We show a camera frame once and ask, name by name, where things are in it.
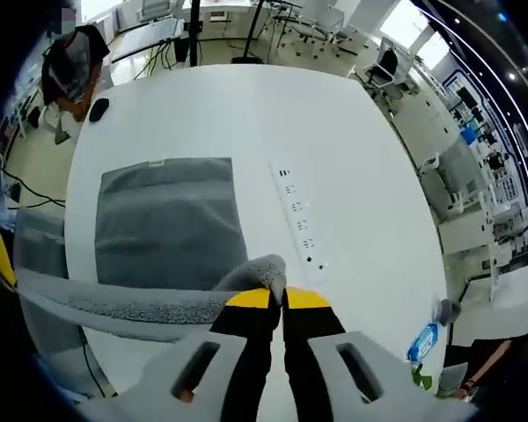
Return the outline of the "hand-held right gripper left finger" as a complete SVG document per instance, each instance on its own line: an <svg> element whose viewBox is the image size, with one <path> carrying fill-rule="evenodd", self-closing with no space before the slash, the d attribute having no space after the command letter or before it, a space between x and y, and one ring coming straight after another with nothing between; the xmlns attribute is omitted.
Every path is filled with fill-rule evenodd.
<svg viewBox="0 0 528 422"><path fill-rule="evenodd" d="M254 421L280 315L272 291L241 292L209 330L152 359L135 386L78 411L86 421Z"/></svg>

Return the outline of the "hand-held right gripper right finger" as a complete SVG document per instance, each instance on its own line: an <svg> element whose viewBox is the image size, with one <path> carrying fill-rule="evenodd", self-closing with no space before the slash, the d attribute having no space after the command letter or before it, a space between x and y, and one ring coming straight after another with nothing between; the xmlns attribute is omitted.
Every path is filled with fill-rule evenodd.
<svg viewBox="0 0 528 422"><path fill-rule="evenodd" d="M421 389L408 364L346 331L310 290L283 293L284 366L301 421L470 421L476 408Z"/></svg>

